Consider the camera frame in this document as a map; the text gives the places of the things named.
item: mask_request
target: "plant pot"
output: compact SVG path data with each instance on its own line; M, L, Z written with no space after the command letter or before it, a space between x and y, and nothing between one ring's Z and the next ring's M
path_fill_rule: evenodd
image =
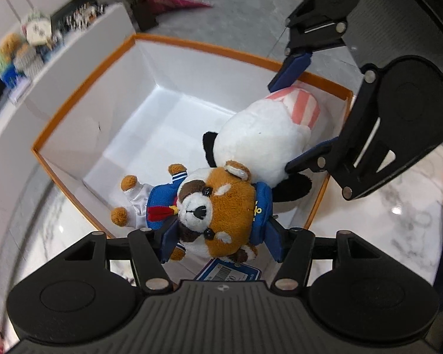
M133 11L133 16L135 16L141 32L145 32L158 25L156 16L150 11L149 3L143 2L132 5L131 10Z

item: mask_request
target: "yellow anchor emblem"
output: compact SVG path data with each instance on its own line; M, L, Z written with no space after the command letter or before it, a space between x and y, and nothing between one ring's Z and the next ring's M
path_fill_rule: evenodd
M255 208L254 208L254 217L253 217L253 222L256 219L256 214L260 214L262 213L263 210L261 208L258 208L258 201L255 202Z

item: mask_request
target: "pink and white striped hat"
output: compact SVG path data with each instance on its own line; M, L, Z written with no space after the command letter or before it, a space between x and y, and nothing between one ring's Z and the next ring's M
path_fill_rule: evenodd
M298 86L290 86L271 93L266 99L281 101L291 115L294 124L312 129L320 115L320 106L311 93Z

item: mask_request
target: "white box with orange rim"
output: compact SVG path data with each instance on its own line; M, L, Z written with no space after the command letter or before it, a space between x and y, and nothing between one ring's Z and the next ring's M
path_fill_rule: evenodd
M170 164L182 163L189 171L206 167L202 135L267 96L279 68L278 62L232 49L133 35L58 110L33 152L97 229L109 237L126 236L132 229L110 220L112 208L126 205L121 179L131 174L157 185L168 182ZM309 146L338 135L352 92L307 72L298 82L317 99L324 118L312 130ZM328 175L310 177L306 197L274 205L286 228L312 222ZM260 264L265 270L269 260L256 260L265 262ZM197 261L192 271L204 264Z

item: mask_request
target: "white plush toy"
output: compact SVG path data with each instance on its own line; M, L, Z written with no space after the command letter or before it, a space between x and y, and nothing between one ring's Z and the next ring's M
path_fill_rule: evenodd
M273 188L275 202L294 201L311 189L300 174L288 176L286 164L302 154L320 107L311 93L298 86L274 92L236 113L220 132L203 135L203 147L211 167L234 160L246 166L252 182Z

